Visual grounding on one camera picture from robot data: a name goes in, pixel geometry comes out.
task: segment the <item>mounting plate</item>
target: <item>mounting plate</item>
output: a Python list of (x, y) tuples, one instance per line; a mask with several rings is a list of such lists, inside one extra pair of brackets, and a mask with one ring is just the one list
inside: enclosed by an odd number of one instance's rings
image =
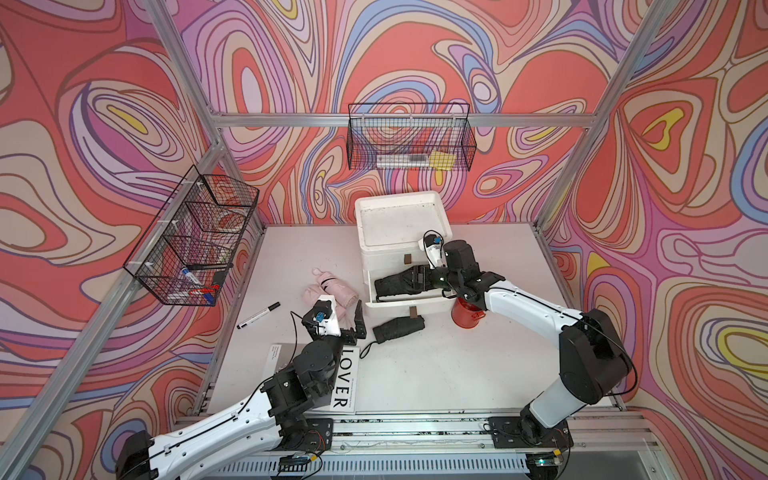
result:
[[(283, 445), (281, 443), (272, 451), (280, 452), (288, 450), (302, 450), (304, 452), (315, 452), (320, 449), (323, 451), (330, 450), (331, 440), (333, 438), (333, 419), (311, 418), (306, 420), (306, 424), (309, 427), (308, 432), (299, 445)], [(319, 441), (319, 438), (315, 432), (319, 433), (323, 437), (325, 447), (323, 447), (322, 442)]]
[(529, 449), (532, 446), (535, 446), (543, 449), (553, 448), (565, 450), (574, 446), (571, 431), (568, 429), (568, 422), (565, 420), (558, 423), (554, 429), (552, 429), (552, 434), (539, 445), (529, 445), (523, 441), (520, 435), (515, 434), (515, 430), (518, 428), (518, 422), (520, 422), (520, 417), (517, 415), (508, 417), (488, 417), (488, 426), (490, 427), (493, 446), (495, 448)]

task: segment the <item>book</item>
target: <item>book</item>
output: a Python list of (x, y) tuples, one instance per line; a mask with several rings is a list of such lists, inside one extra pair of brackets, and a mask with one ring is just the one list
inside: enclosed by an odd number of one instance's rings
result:
[[(299, 344), (296, 354), (301, 353), (306, 346)], [(293, 353), (293, 345), (289, 343), (274, 343), (266, 355), (263, 378), (267, 378), (285, 368)], [(357, 394), (357, 372), (360, 363), (360, 348), (344, 346), (339, 361), (339, 370), (333, 381), (333, 391), (322, 397), (315, 404), (311, 413), (331, 413), (353, 415), (355, 413), (355, 397)]]

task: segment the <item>yellow sticky note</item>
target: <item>yellow sticky note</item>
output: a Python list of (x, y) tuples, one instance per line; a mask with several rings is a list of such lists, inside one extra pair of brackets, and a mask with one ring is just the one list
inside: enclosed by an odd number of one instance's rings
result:
[(455, 154), (433, 150), (429, 155), (429, 166), (438, 170), (451, 170), (456, 162)]

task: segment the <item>metal vent grille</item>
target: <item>metal vent grille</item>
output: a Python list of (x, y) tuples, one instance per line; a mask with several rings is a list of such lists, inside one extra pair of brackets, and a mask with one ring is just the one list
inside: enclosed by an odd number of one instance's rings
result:
[[(249, 457), (221, 468), (209, 475), (210, 480), (232, 477), (261, 478), (277, 474), (280, 457)], [(319, 462), (309, 466), (314, 472)], [(307, 473), (307, 466), (281, 470), (280, 477), (297, 477)], [(320, 476), (345, 475), (448, 475), (506, 473), (526, 474), (524, 453), (453, 454), (453, 455), (328, 455), (323, 456)]]

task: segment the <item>red cup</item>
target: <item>red cup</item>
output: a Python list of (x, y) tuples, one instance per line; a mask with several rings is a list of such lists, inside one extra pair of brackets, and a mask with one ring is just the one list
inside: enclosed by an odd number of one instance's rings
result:
[(480, 323), (480, 319), (484, 316), (484, 311), (471, 303), (466, 303), (462, 298), (456, 300), (456, 303), (453, 304), (453, 309), (451, 310), (453, 323), (463, 329), (475, 328), (478, 323)]

